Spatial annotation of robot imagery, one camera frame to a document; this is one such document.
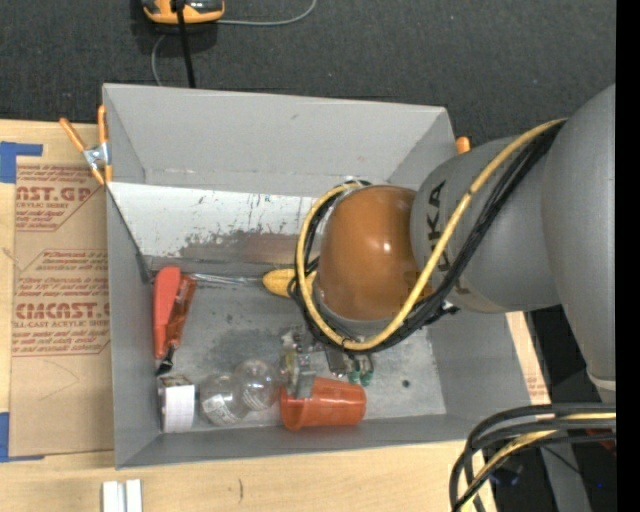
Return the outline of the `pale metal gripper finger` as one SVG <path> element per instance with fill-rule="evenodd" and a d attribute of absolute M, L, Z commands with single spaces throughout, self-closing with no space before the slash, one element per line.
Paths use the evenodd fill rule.
<path fill-rule="evenodd" d="M 298 356 L 294 350 L 286 350 L 280 358 L 281 373 L 286 388 L 295 388 L 299 374 Z"/>
<path fill-rule="evenodd" d="M 311 355 L 300 353 L 296 356 L 296 398 L 308 399 L 312 395 L 315 370 L 312 368 Z"/>

